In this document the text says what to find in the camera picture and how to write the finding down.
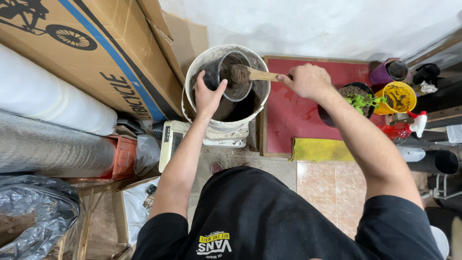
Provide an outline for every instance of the green seedling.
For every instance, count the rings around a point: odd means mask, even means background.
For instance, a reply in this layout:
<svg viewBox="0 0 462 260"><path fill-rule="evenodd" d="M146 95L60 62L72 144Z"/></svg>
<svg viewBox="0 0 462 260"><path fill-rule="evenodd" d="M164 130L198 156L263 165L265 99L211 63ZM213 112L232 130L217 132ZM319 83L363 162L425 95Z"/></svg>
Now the green seedling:
<svg viewBox="0 0 462 260"><path fill-rule="evenodd" d="M368 107L371 105L375 108L378 108L380 103L387 102L387 97L372 98L371 94L367 94L366 98L364 98L359 94L350 94L345 98L345 100L349 104L351 104L354 107L354 109L361 113L361 115L363 115L364 113L361 108Z"/></svg>

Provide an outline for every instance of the red spray bottle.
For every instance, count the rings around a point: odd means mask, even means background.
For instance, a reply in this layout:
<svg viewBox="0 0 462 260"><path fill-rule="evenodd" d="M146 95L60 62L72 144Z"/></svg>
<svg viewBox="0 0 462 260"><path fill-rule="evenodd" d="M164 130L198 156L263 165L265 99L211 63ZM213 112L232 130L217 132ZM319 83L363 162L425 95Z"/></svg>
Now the red spray bottle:
<svg viewBox="0 0 462 260"><path fill-rule="evenodd" d="M425 124L427 123L427 113L426 111L420 112L420 114L416 115L410 111L407 112L408 115L414 118L413 124L407 124L404 122L399 122L393 126L391 125L379 125L378 128L385 133L388 138L392 141L399 137L399 138L407 138L412 132L417 134L417 137L422 137L422 133L425 128Z"/></svg>

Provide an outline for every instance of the sneaker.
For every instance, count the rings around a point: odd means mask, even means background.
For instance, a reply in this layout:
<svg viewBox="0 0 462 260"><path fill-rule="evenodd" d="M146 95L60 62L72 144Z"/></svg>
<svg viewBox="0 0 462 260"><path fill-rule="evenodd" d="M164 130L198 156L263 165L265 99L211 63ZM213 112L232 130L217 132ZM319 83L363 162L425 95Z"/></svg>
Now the sneaker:
<svg viewBox="0 0 462 260"><path fill-rule="evenodd" d="M218 162L214 162L212 164L212 174L219 173L221 171L223 171L223 166L221 166Z"/></svg>

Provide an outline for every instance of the red board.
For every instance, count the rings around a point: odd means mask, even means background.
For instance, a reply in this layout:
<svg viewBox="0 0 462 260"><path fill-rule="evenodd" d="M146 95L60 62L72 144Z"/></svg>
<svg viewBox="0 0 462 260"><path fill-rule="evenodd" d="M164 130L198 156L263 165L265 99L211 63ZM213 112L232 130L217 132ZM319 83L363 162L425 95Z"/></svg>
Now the red board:
<svg viewBox="0 0 462 260"><path fill-rule="evenodd" d="M288 74L289 69L306 63L325 68L336 88L352 82L369 82L369 64L341 62L320 62L272 59L267 60L269 72ZM373 114L371 121L376 125L385 124L385 116ZM319 117L317 103L299 97L291 89L279 82L271 82L271 92L267 100L267 153L292 153L292 139L321 138L342 140L337 128L327 126Z"/></svg>

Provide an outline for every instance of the yellow plastic cup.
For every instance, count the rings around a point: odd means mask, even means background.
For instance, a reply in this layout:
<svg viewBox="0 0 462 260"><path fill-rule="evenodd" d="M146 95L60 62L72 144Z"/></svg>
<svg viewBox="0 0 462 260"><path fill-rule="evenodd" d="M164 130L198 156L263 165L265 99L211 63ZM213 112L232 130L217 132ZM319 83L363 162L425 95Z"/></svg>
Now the yellow plastic cup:
<svg viewBox="0 0 462 260"><path fill-rule="evenodd" d="M375 93L376 98L383 96L387 97L387 101L391 100L393 106L390 107L387 103L380 103L379 107L374 110L374 114L406 113L414 109L417 103L414 90L408 84L399 81L390 82L379 92Z"/></svg>

